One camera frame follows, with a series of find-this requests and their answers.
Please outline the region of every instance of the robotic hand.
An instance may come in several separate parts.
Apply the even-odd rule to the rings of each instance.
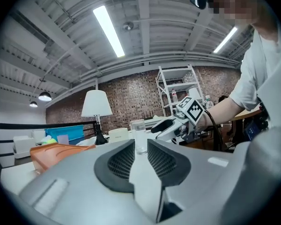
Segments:
[[[189,134],[195,131],[203,111],[204,108],[196,99],[186,96],[173,110],[173,116],[157,123],[152,127],[151,132],[161,132],[156,136],[156,139],[163,141],[171,140],[177,136],[187,140]]]

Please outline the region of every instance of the white table lamp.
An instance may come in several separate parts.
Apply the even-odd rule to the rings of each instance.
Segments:
[[[97,139],[95,142],[96,145],[100,145],[108,142],[102,135],[101,126],[99,123],[99,116],[108,116],[108,115],[112,115],[112,111],[106,93],[100,90],[88,91],[84,99],[81,116],[96,118],[97,121],[95,125],[96,126],[95,132],[97,135]]]

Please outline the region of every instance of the white strip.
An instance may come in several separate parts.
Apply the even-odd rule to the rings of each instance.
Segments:
[[[108,15],[106,7],[98,7],[93,11],[93,13],[95,14],[98,22],[100,23],[117,57],[119,58],[125,56],[122,45],[118,39],[117,33],[113,27],[111,18]]]
[[[134,185],[134,199],[144,213],[156,222],[160,197],[162,196],[161,180],[148,161],[148,155],[135,154],[129,182]]]
[[[228,160],[222,159],[222,158],[218,158],[218,157],[210,157],[208,159],[208,162],[212,163],[212,164],[215,164],[215,165],[218,165],[218,166],[222,166],[222,167],[226,167],[228,165],[228,163],[229,163]]]
[[[62,195],[64,194],[67,186],[67,181],[63,179],[56,179],[48,191],[46,191],[46,193],[35,204],[35,210],[46,217],[50,217]]]
[[[233,36],[233,34],[237,31],[237,27],[234,27],[230,33],[225,37],[225,39],[218,45],[218,47],[214,50],[214,53],[218,53],[222,47],[229,41],[229,39]]]

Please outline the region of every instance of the ceiling light fixture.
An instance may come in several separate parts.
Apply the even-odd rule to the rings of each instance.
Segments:
[[[36,102],[31,102],[29,106],[30,107],[37,107],[37,103]]]
[[[233,34],[237,31],[237,27],[234,27],[230,33],[225,37],[225,39],[220,43],[220,45],[217,46],[217,48],[214,50],[214,53],[218,53],[222,47],[229,41],[229,39],[233,36]]]
[[[124,29],[125,31],[130,31],[130,30],[133,29],[133,27],[134,27],[133,22],[125,22],[125,23],[123,24],[123,29]]]
[[[52,97],[49,92],[42,92],[39,96],[38,99],[44,102],[50,102],[52,100]]]
[[[93,13],[95,14],[101,28],[103,29],[108,41],[110,42],[117,57],[125,56],[120,40],[118,39],[117,33],[112,25],[111,18],[108,15],[105,6],[96,8]]]

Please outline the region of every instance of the metal pipe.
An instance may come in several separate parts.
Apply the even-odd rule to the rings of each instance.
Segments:
[[[250,46],[251,40],[246,40],[244,43],[245,43],[244,46],[246,47],[246,48],[245,48],[245,50],[246,50],[246,49],[248,49],[248,47]],[[232,52],[232,54],[230,55],[230,57],[231,57],[231,58],[235,58],[235,57],[237,57],[241,52],[243,52],[243,50],[236,49],[235,51]]]
[[[190,22],[190,21],[187,21],[187,20],[176,20],[176,19],[172,19],[172,18],[146,18],[146,19],[139,19],[139,20],[133,20],[132,22],[133,23],[140,23],[141,21],[157,21],[157,22],[160,22],[160,21],[165,21],[165,22],[173,22],[173,23],[186,23],[186,24],[190,24],[190,25],[194,25],[194,26],[200,26],[200,27],[203,27],[209,31],[212,31],[214,33],[217,33],[223,37],[225,37],[226,35],[215,30],[215,29],[212,29],[208,26],[204,26],[204,25],[201,25],[201,24],[198,24],[198,23],[195,23],[195,22]]]
[[[58,62],[65,57],[71,50],[73,50],[74,48],[76,48],[77,46],[79,46],[83,41],[81,41],[80,43],[77,43],[75,46],[71,47],[69,50],[67,50],[63,55],[61,55],[60,58],[57,59],[57,61],[45,72],[44,76],[40,79],[40,82],[38,83],[38,85],[34,88],[33,93],[31,94],[31,96],[34,95],[34,93],[36,92],[36,90],[38,89],[39,85],[44,81],[46,75],[58,64]]]
[[[99,6],[99,5],[102,5],[102,4],[105,4],[105,3],[106,3],[105,0],[95,0],[95,1],[93,1],[93,2],[91,2],[91,3],[89,3],[88,5],[86,5],[86,6],[82,7],[82,8],[80,8],[78,11],[74,12],[74,13],[72,14],[72,16],[73,16],[73,17],[74,17],[74,16],[78,16],[79,13],[82,13],[84,10],[88,10],[89,7],[94,7],[94,8],[95,8],[96,6]]]
[[[126,66],[130,66],[130,65],[135,65],[135,64],[140,64],[142,62],[145,62],[145,61],[159,61],[159,60],[173,60],[173,59],[181,59],[182,56],[180,55],[177,55],[177,56],[162,56],[162,57],[159,57],[159,58],[156,58],[156,59],[152,59],[152,58],[143,58],[141,60],[136,60],[136,61],[133,61],[133,62],[129,62],[129,63],[125,63],[125,64],[118,64],[118,65],[115,65],[113,67],[110,67],[110,68],[106,68],[104,70],[102,70],[102,72],[108,72],[108,71],[111,71],[111,70],[114,70],[114,69],[117,69],[117,68],[120,68],[120,67],[126,67]],[[186,57],[187,60],[205,60],[205,61],[218,61],[218,62],[223,62],[222,60],[215,60],[215,59],[209,59],[208,57],[200,57],[200,56],[187,56]],[[232,66],[237,66],[239,64],[238,61],[235,61],[234,64],[231,64]],[[95,77],[96,75],[98,75],[98,73],[93,73],[93,74],[90,74],[84,78],[81,79],[81,81],[85,81],[89,78],[92,78],[92,77]]]
[[[71,15],[64,9],[64,7],[58,2],[58,0],[54,0],[56,4],[61,8],[61,10],[68,16],[69,19],[71,19],[72,22],[75,22],[75,20],[71,17]]]
[[[107,67],[111,67],[113,65],[117,65],[119,63],[123,63],[123,62],[127,62],[127,61],[131,61],[131,60],[134,60],[134,59],[141,59],[143,57],[152,57],[152,56],[159,56],[159,55],[169,55],[169,54],[184,54],[185,51],[170,51],[170,52],[154,52],[154,53],[148,53],[148,54],[142,54],[142,55],[137,55],[137,56],[133,56],[133,57],[130,57],[130,58],[126,58],[126,59],[121,59],[121,60],[116,60],[116,61],[113,61],[113,62],[109,62],[105,65],[102,65],[100,66],[99,68],[102,69],[102,68],[107,68]],[[235,60],[232,60],[232,59],[228,59],[228,58],[224,58],[220,55],[214,55],[214,54],[206,54],[206,53],[203,53],[203,52],[189,52],[190,55],[205,55],[205,56],[210,56],[210,57],[214,57],[214,58],[220,58],[220,59],[223,59],[223,60],[226,60],[227,62],[231,62],[231,63],[234,63],[234,62],[237,62]],[[80,75],[80,78],[83,78],[84,76],[90,74],[90,73],[93,73],[95,72],[96,69],[91,69],[89,70],[88,72]]]

